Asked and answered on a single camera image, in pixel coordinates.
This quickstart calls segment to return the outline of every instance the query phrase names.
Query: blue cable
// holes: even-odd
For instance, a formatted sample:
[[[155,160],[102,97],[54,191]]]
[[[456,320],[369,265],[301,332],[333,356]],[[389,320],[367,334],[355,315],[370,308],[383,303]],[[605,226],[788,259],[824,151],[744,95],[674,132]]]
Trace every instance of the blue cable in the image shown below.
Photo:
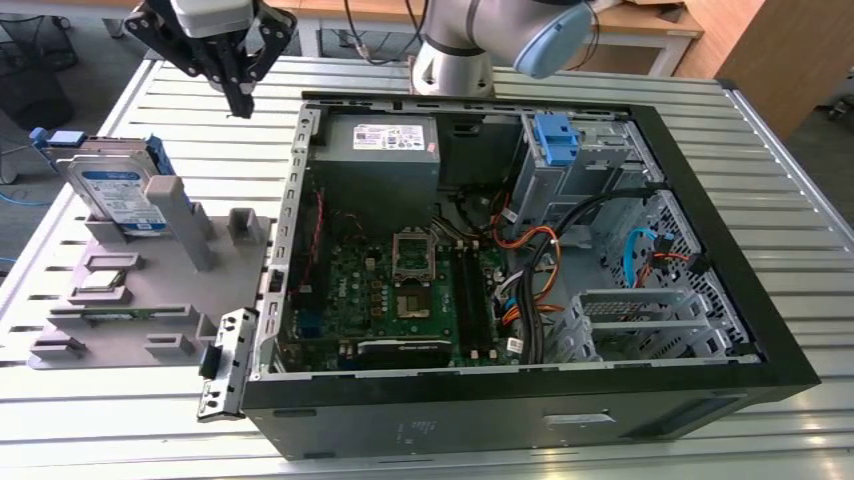
[[[0,192],[0,200],[6,200],[7,202],[23,207],[47,207],[49,205],[51,205],[51,202],[22,202],[21,200],[15,200],[13,197],[6,196],[3,192]]]
[[[636,271],[633,267],[632,254],[636,251],[636,238],[638,235],[646,235],[650,240],[656,240],[658,234],[649,228],[638,227],[629,232],[629,238],[626,238],[626,249],[624,250],[624,273],[626,274],[626,286],[632,288],[636,284]]]

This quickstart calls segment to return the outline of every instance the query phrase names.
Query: cable connector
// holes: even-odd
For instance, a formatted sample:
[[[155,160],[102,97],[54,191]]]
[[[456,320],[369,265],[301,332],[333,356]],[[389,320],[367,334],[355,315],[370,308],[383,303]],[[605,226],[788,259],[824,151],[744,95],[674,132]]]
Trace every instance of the cable connector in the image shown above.
[[[712,262],[702,253],[694,253],[689,257],[689,261],[685,263],[689,273],[693,275],[704,275],[712,268]]]
[[[358,38],[357,38],[357,52],[359,52],[359,56],[363,59],[371,60],[371,50],[369,49],[367,45],[362,43],[362,40],[359,40]]]
[[[666,182],[646,182],[646,188],[654,190],[654,192],[650,192],[650,196],[653,196],[658,190],[670,190],[670,185]]]
[[[673,233],[662,233],[656,236],[656,240],[653,240],[653,252],[650,253],[650,266],[661,270],[668,268],[668,254],[670,253],[670,249],[673,248],[673,244],[676,242],[676,236]]]

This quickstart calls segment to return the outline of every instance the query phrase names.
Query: expansion slot bracket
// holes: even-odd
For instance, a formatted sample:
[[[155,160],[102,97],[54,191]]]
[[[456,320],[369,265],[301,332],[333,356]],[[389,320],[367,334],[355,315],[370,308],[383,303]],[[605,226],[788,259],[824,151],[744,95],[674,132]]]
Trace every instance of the expansion slot bracket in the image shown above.
[[[209,345],[199,367],[205,384],[197,418],[203,423],[245,418],[241,402],[257,326],[258,311],[253,308],[223,315],[217,341]]]

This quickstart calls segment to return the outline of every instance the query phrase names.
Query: metal slatted table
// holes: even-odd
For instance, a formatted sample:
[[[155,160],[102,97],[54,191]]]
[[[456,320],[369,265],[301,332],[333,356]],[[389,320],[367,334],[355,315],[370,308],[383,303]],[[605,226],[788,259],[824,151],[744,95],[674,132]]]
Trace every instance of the metal slatted table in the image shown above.
[[[412,463],[287,463],[249,421],[195,422],[195,368],[38,372],[25,365],[89,239],[87,210],[67,187],[0,290],[2,478],[854,475],[854,235],[741,94],[706,80],[561,74],[533,81],[502,69],[496,85],[509,98],[658,107],[824,384],[672,443],[434,455]],[[245,206],[275,216],[307,89],[404,92],[408,70],[283,58],[257,89],[257,113],[243,120],[229,117],[205,81],[146,61],[101,134],[159,135],[187,193],[211,215]],[[41,468],[25,471],[30,466]]]

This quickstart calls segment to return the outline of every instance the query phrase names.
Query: green circuit board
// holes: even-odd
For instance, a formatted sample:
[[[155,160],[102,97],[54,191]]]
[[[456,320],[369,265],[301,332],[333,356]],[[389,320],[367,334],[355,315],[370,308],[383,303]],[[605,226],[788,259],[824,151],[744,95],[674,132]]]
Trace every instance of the green circuit board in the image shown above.
[[[450,246],[436,248],[436,277],[416,286],[393,281],[393,243],[359,245],[342,244],[333,249],[330,283],[326,310],[321,318],[303,318],[302,324],[315,328],[313,338],[303,340],[303,363],[314,371],[338,370],[339,349],[345,344],[369,339],[449,340],[454,345],[454,366],[504,365],[506,359],[472,358],[460,351],[458,319],[452,274]],[[424,268],[424,253],[401,252],[405,268]],[[492,284],[492,272],[501,268],[501,252],[484,249],[478,252],[485,286]],[[414,299],[406,292],[416,288],[429,297]],[[493,311],[490,299],[484,298],[488,311]],[[428,306],[424,317],[402,318],[402,311],[418,311]],[[490,316],[493,338],[497,338],[496,321]]]

